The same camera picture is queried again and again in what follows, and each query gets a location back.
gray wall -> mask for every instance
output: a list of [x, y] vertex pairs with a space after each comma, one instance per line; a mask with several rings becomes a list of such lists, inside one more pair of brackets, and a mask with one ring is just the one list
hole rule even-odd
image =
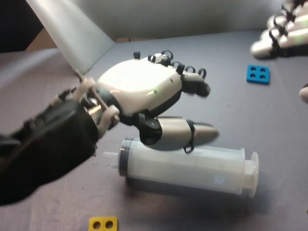
[[111, 38], [263, 29], [283, 0], [73, 0]]

blue block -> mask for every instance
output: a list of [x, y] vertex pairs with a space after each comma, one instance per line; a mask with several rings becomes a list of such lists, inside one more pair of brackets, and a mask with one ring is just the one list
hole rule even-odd
[[269, 84], [270, 69], [267, 66], [248, 65], [247, 82]]

yellow building block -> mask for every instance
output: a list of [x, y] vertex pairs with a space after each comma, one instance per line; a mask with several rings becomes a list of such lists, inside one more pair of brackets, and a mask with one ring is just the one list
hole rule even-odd
[[117, 218], [90, 218], [89, 231], [117, 231]]

translucent plastic tube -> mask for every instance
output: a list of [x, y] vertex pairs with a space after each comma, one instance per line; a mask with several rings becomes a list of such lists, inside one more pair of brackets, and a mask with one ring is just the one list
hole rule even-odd
[[151, 180], [253, 197], [258, 181], [258, 155], [245, 160], [244, 149], [202, 146], [190, 154], [183, 150], [162, 152], [126, 138], [118, 155], [118, 171], [123, 177]]

gray table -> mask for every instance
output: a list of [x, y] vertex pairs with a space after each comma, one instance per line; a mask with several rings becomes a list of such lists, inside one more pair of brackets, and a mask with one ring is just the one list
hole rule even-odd
[[[165, 115], [215, 125], [212, 146], [257, 151], [258, 190], [241, 196], [132, 180], [125, 183], [104, 152], [116, 152], [134, 128], [118, 125], [98, 143], [97, 156], [26, 200], [0, 208], [1, 231], [86, 231], [90, 217], [117, 216], [120, 231], [308, 230], [307, 57], [257, 61], [249, 47], [259, 32], [116, 44], [90, 71], [98, 78], [118, 62], [171, 50], [175, 60], [207, 69], [206, 100], [182, 95]], [[248, 64], [266, 65], [270, 85], [246, 82]], [[65, 87], [78, 83], [57, 49], [0, 55], [0, 131], [17, 128]]]

